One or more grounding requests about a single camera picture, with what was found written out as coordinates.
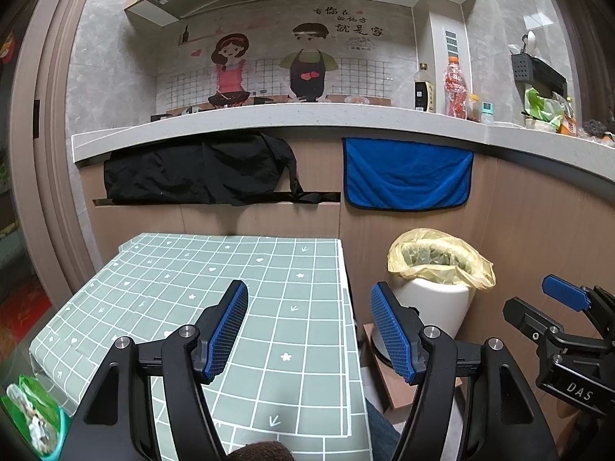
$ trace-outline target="silver bolt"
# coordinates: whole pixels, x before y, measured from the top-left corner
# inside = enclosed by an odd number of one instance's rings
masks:
[[[127,336],[121,336],[115,342],[116,348],[126,348],[128,345],[130,345],[130,338]]]
[[[425,333],[425,336],[427,336],[428,338],[438,338],[441,335],[440,329],[436,328],[435,326],[427,326],[425,329],[423,329],[423,333]]]
[[[194,326],[181,326],[180,327],[180,336],[182,338],[190,338],[195,332],[196,332],[196,329],[194,328]]]
[[[497,338],[490,338],[487,343],[493,350],[502,350],[502,348],[504,347],[502,340],[498,340]]]

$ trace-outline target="heart on apron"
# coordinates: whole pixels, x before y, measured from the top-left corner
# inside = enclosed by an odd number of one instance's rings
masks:
[[[305,81],[310,81],[312,78],[318,78],[318,76],[320,76],[321,73],[316,72],[316,71],[312,71],[312,72],[305,72],[301,75],[301,79],[305,80]]]

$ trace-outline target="countertop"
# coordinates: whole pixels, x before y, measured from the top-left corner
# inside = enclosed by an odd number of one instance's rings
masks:
[[[72,136],[73,161],[113,150],[197,133],[271,127],[372,128],[427,134],[499,147],[558,161],[615,183],[615,149],[603,144],[526,129],[511,123],[488,126],[466,119],[400,107],[361,104],[266,104],[216,109]]]

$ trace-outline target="white trash can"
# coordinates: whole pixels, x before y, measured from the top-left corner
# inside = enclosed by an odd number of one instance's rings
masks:
[[[398,276],[389,282],[402,307],[415,307],[419,317],[426,326],[437,326],[451,338],[457,336],[457,331],[470,308],[474,298],[475,288],[464,285],[437,284],[425,279],[407,281]],[[390,362],[382,336],[377,328],[371,336],[378,353]]]

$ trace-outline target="person's hair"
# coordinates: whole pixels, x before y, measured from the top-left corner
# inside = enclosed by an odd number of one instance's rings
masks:
[[[319,22],[304,22],[295,27],[293,33],[297,38],[302,35],[313,36],[314,38],[327,38],[329,30],[327,26]]]
[[[222,66],[225,65],[228,59],[220,53],[220,50],[231,44],[243,48],[243,50],[237,54],[237,57],[243,56],[248,51],[248,48],[250,48],[250,41],[248,40],[248,36],[245,34],[228,34],[223,38],[220,38],[219,42],[216,44],[216,49],[211,54],[211,61],[214,64],[221,64]]]

